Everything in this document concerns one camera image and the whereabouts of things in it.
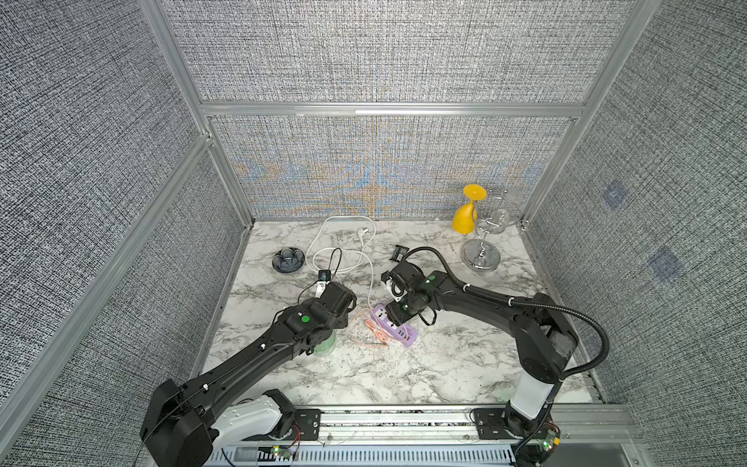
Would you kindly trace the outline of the purple power strip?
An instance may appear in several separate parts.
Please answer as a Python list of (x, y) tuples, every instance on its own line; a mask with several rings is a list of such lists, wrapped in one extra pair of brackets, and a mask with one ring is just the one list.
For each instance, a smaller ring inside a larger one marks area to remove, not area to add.
[(369, 312), (367, 325), (383, 344), (398, 342), (404, 348), (411, 348), (418, 337), (416, 329), (408, 324), (398, 325), (392, 321), (384, 305), (376, 305)]

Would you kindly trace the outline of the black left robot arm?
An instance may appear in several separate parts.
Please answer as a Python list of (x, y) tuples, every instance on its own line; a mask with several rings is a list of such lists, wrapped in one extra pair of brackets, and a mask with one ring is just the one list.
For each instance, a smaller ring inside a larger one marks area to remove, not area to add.
[(153, 392), (141, 447), (159, 466), (202, 466), (222, 435), (219, 417), (277, 367), (313, 350), (347, 326), (356, 295), (331, 282), (321, 296), (278, 311), (255, 342), (205, 374), (184, 383), (168, 379)]

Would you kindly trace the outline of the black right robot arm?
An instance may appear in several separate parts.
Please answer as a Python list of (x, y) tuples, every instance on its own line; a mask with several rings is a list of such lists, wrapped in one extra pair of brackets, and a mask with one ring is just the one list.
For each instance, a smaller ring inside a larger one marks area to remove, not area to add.
[[(503, 423), (516, 438), (539, 432), (550, 420), (564, 381), (591, 371), (609, 355), (609, 336), (589, 315), (562, 307), (542, 293), (516, 297), (470, 284), (457, 277), (433, 247), (416, 247), (403, 254), (396, 266), (381, 275), (381, 282), (393, 297), (385, 306), (387, 316), (398, 325), (422, 317), (424, 311), (461, 313), (514, 338), (521, 376), (504, 409)], [(595, 331), (601, 348), (591, 361), (570, 368), (580, 344), (573, 318)]]

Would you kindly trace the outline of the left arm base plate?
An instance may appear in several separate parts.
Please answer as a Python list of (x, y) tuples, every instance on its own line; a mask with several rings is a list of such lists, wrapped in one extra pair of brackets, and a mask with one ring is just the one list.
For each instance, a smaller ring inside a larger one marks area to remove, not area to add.
[(317, 441), (321, 427), (322, 411), (318, 409), (296, 409), (293, 416), (284, 414), (278, 425), (268, 434), (244, 437), (242, 441), (280, 441), (290, 444), (292, 441)]

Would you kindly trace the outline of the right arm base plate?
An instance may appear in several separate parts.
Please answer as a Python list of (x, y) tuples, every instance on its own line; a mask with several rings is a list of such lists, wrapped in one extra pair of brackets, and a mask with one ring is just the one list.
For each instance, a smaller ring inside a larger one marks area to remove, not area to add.
[(482, 441), (507, 441), (524, 438), (523, 432), (515, 434), (504, 418), (501, 408), (476, 408), (470, 412), (478, 437)]

